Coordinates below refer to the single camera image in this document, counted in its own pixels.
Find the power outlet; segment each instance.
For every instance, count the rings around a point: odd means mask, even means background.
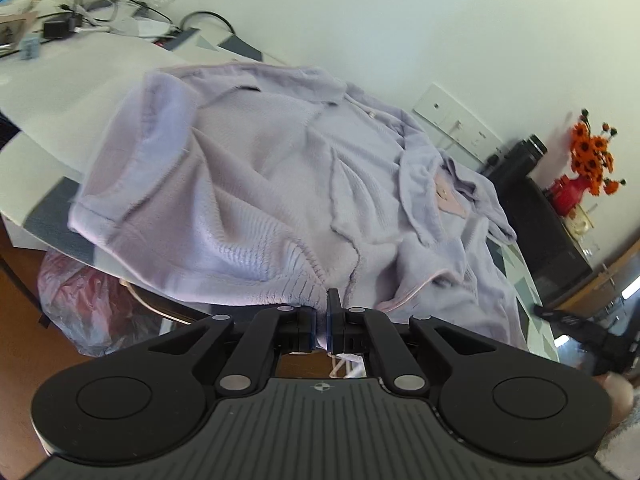
[[[502,153],[502,140],[436,84],[432,84],[424,93],[414,111],[437,126],[480,162],[494,153]]]

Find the silver screw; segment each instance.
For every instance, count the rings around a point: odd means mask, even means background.
[[[424,386],[424,379],[417,375],[401,375],[396,377],[394,384],[396,385],[396,388],[400,388],[401,390],[408,392],[414,392],[415,390],[420,390]]]
[[[251,379],[244,375],[228,375],[220,379],[220,386],[225,390],[239,392],[251,386]]]

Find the transparent plastic bag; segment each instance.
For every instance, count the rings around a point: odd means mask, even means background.
[[[118,279],[57,251],[38,274],[42,311],[81,354],[100,357],[158,335],[161,318]]]

